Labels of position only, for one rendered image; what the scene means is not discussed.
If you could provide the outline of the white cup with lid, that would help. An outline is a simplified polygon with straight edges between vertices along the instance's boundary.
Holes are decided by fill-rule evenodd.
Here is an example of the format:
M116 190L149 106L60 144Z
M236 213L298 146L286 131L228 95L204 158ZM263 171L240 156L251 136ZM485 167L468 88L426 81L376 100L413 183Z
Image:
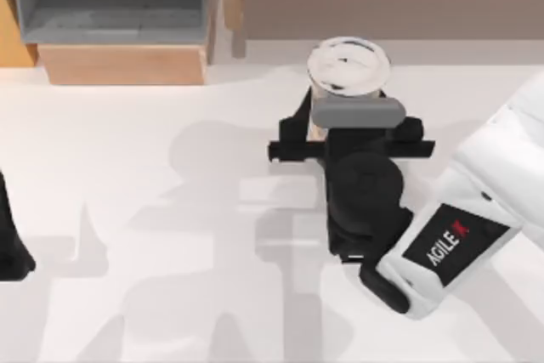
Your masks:
M331 37L310 53L308 137L322 141L334 128L388 125L394 104L382 98L391 77L383 48L360 37Z

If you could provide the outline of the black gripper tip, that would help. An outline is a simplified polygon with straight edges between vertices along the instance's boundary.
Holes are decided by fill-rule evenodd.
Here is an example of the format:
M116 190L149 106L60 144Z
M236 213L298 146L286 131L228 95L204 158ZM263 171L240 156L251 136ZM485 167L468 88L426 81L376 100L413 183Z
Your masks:
M5 179L0 172L0 282L23 281L36 266L15 227Z

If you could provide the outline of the pale wooden drawer front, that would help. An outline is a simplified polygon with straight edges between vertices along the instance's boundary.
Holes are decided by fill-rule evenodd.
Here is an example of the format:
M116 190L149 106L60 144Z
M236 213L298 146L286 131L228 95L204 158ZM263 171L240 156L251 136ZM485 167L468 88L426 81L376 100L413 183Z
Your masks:
M40 44L55 85L202 85L209 52L201 45Z

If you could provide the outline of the wooden open shelf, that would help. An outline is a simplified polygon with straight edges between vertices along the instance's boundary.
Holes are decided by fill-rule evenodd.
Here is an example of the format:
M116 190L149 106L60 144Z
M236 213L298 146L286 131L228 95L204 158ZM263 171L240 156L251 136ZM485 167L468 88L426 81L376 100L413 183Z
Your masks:
M302 60L321 39L360 36L398 64L544 64L544 0L223 0L224 50Z

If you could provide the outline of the wooden cupboard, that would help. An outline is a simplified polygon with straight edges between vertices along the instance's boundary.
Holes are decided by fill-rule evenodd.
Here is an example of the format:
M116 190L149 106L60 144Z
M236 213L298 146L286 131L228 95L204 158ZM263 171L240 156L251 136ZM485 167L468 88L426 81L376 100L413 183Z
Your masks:
M0 68L31 68L37 58L37 46L21 40L15 0L0 0Z

